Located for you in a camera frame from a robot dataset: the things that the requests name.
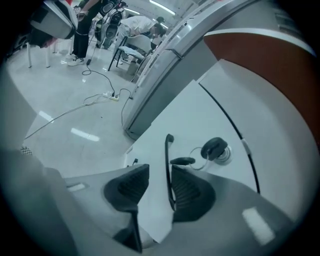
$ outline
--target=white cable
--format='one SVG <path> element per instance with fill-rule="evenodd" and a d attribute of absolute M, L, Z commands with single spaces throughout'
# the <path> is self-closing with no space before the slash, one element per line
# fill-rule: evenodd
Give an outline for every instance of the white cable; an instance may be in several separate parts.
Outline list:
<path fill-rule="evenodd" d="M 195 147 L 194 149 L 192 149 L 191 152 L 190 152 L 190 154 L 189 154 L 189 157 L 190 157 L 190 158 L 191 158 L 191 154 L 193 153 L 193 151 L 195 151 L 195 150 L 197 150 L 197 149 L 202 149 L 202 147 L 201 147 L 201 146 L 197 146 L 197 147 Z M 202 165 L 202 166 L 199 167 L 199 168 L 194 168 L 194 167 L 191 165 L 191 163 L 189 163 L 189 166 L 190 166 L 192 169 L 194 169 L 195 171 L 200 171 L 200 170 L 202 170 L 203 168 L 206 167 L 206 165 L 207 165 L 207 163 L 208 163 L 208 160 L 209 160 L 209 154 L 208 154 L 208 152 L 207 152 L 207 153 L 206 153 L 206 161 L 205 161 L 204 165 Z"/>
<path fill-rule="evenodd" d="M 99 96 L 99 97 L 96 98 L 96 100 L 94 100 L 94 101 L 91 102 L 91 103 L 85 103 L 85 101 L 86 101 L 87 99 L 90 99 L 90 98 L 95 97 L 95 96 Z M 100 100 L 100 101 L 98 101 L 101 97 L 104 97 L 104 98 L 106 98 L 106 99 L 105 99 L 105 100 Z M 45 125 L 41 126 L 39 129 L 37 129 L 36 131 L 34 131 L 33 133 L 31 133 L 29 136 L 25 137 L 24 139 L 26 140 L 26 139 L 30 138 L 32 135 L 34 135 L 35 133 L 37 133 L 38 131 L 40 131 L 42 128 L 46 127 L 48 124 L 52 123 L 54 120 L 57 120 L 58 118 L 66 115 L 66 114 L 69 114 L 69 113 L 71 113 L 71 112 L 73 112 L 73 111 L 75 111 L 75 110 L 81 109 L 81 108 L 83 108 L 83 107 L 92 106 L 92 105 L 97 104 L 97 103 L 105 103 L 105 102 L 108 102 L 108 101 L 110 101 L 110 98 L 111 98 L 111 96 L 110 96 L 110 97 L 106 97 L 106 96 L 103 95 L 103 94 L 96 94 L 96 95 L 90 96 L 90 97 L 88 97 L 88 98 L 85 98 L 82 105 L 77 106 L 77 107 L 75 107 L 75 108 L 73 108 L 73 109 L 70 109 L 70 110 L 62 113 L 61 115 L 58 115 L 57 117 L 55 117 L 55 118 L 52 119 L 51 121 L 47 122 Z"/>

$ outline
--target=person's arm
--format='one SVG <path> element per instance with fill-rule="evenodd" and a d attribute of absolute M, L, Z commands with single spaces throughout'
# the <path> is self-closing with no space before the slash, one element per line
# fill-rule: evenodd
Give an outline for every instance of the person's arm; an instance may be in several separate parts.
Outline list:
<path fill-rule="evenodd" d="M 96 3 L 98 3 L 100 0 L 89 0 L 85 6 L 82 8 L 82 12 L 87 12 L 89 9 L 94 6 Z"/>

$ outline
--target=glossy floor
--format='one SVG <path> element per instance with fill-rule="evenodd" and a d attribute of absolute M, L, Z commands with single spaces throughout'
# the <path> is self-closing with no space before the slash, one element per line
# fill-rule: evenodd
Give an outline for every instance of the glossy floor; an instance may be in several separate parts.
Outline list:
<path fill-rule="evenodd" d="M 31 48 L 32 67 L 28 68 L 27 50 L 14 54 L 7 62 L 9 72 L 22 95 L 38 113 L 28 134 L 60 114 L 82 105 L 84 99 L 96 94 L 112 92 L 109 81 L 102 75 L 82 75 L 86 65 L 68 66 L 66 54 L 70 40 L 59 40 L 57 53 L 50 53 L 50 67 L 46 68 L 46 49 Z M 95 42 L 87 52 L 93 54 Z M 126 63 L 108 72 L 112 58 L 110 50 L 95 49 L 89 67 L 106 75 L 115 93 L 121 88 L 132 91 L 131 77 Z M 24 141 L 33 155 L 46 166 L 58 169 L 63 177 L 102 173 L 122 167 L 122 157 L 132 145 L 121 125 L 121 110 L 129 96 L 123 90 L 119 101 L 86 106 L 68 113 Z"/>

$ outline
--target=ceiling light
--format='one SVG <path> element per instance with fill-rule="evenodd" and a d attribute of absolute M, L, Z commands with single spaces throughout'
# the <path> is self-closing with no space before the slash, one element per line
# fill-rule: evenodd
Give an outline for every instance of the ceiling light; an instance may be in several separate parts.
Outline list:
<path fill-rule="evenodd" d="M 158 6 L 164 10 L 166 10 L 168 13 L 171 13 L 172 15 L 176 15 L 176 13 L 170 9 L 168 9 L 167 7 L 164 7 L 163 5 L 161 5 L 160 3 L 157 3 L 155 1 L 149 0 L 151 4 L 154 4 L 155 6 Z"/>
<path fill-rule="evenodd" d="M 162 24 L 162 23 L 160 23 L 160 25 L 161 25 L 162 27 L 164 27 L 165 29 L 168 29 L 168 27 L 167 27 L 166 25 L 164 25 L 164 24 Z"/>
<path fill-rule="evenodd" d="M 134 13 L 134 14 L 140 14 L 140 12 L 137 12 L 137 11 L 135 11 L 135 10 L 130 10 L 130 9 L 128 9 L 128 8 L 124 8 L 126 11 L 129 11 L 129 12 L 132 12 L 132 13 Z"/>

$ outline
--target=chair backrest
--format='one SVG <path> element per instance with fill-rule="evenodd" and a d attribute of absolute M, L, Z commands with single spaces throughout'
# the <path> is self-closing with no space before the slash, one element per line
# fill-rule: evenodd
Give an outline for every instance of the chair backrest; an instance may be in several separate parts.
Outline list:
<path fill-rule="evenodd" d="M 142 34 L 128 37 L 126 43 L 139 48 L 147 54 L 152 50 L 150 38 Z"/>

